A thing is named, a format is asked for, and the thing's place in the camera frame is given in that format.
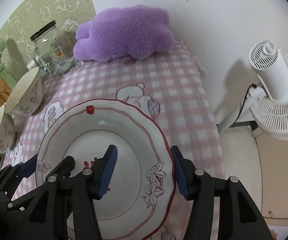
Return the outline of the grey floral bowl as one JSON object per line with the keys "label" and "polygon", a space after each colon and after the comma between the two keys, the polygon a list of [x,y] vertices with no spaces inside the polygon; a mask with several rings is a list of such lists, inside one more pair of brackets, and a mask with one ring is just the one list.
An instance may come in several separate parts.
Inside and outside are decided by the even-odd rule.
{"label": "grey floral bowl", "polygon": [[0,153],[13,148],[16,142],[16,128],[11,115],[5,112],[5,105],[0,107]]}
{"label": "grey floral bowl", "polygon": [[32,68],[18,81],[5,103],[5,112],[10,115],[29,116],[43,102],[44,81],[39,67]]}

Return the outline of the white red-rimmed plate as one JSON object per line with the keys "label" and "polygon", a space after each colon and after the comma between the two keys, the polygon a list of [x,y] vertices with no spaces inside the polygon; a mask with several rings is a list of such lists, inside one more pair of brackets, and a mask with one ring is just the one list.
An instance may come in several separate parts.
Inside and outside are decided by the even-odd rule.
{"label": "white red-rimmed plate", "polygon": [[149,239],[173,200],[174,161],[147,114],[117,99],[93,99],[63,113],[43,137],[36,184],[85,182],[103,239]]}

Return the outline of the beige door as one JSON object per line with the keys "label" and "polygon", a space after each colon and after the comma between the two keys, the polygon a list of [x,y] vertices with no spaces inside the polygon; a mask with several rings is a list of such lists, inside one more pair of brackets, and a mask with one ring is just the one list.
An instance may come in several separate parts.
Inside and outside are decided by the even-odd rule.
{"label": "beige door", "polygon": [[241,180],[264,217],[288,219],[288,140],[248,126],[219,137],[226,177]]}

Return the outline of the cotton swab container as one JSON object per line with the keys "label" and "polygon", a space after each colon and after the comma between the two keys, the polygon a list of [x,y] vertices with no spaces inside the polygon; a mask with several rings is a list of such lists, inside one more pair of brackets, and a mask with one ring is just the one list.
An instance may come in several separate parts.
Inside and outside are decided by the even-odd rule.
{"label": "cotton swab container", "polygon": [[30,59],[30,61],[26,64],[26,67],[28,70],[31,70],[35,67],[39,67],[40,66],[40,60],[37,59],[36,57],[32,57]]}

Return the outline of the white standing fan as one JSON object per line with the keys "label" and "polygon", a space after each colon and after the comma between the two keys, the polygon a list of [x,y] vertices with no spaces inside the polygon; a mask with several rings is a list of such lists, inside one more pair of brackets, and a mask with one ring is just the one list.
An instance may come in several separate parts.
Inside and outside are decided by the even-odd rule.
{"label": "white standing fan", "polygon": [[288,53],[264,40],[249,53],[259,83],[251,84],[244,100],[217,126],[223,132],[246,111],[257,126],[277,140],[288,140]]}

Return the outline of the glass jar black lid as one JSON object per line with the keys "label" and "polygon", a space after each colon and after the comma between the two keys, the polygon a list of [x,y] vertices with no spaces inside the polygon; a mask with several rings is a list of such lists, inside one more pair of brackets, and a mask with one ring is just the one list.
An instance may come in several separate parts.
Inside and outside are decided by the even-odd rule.
{"label": "glass jar black lid", "polygon": [[36,31],[30,40],[34,43],[34,58],[51,76],[64,75],[74,66],[72,41],[52,20]]}

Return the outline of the purple plush toy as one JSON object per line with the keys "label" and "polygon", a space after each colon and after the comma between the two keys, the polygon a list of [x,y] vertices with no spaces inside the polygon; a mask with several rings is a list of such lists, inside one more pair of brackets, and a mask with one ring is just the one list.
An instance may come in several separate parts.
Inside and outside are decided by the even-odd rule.
{"label": "purple plush toy", "polygon": [[105,9],[79,25],[75,39],[75,59],[103,63],[126,56],[144,60],[175,45],[168,11],[146,5]]}

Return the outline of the green patterned wall mat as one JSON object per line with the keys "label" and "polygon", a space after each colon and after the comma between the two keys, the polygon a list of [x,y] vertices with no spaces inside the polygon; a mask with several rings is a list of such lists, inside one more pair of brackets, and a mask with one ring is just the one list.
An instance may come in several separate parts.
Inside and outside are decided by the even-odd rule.
{"label": "green patterned wall mat", "polygon": [[19,80],[27,72],[34,51],[30,37],[51,21],[63,33],[66,51],[72,55],[77,27],[95,14],[92,0],[24,0],[0,29],[6,42],[2,62],[8,73]]}

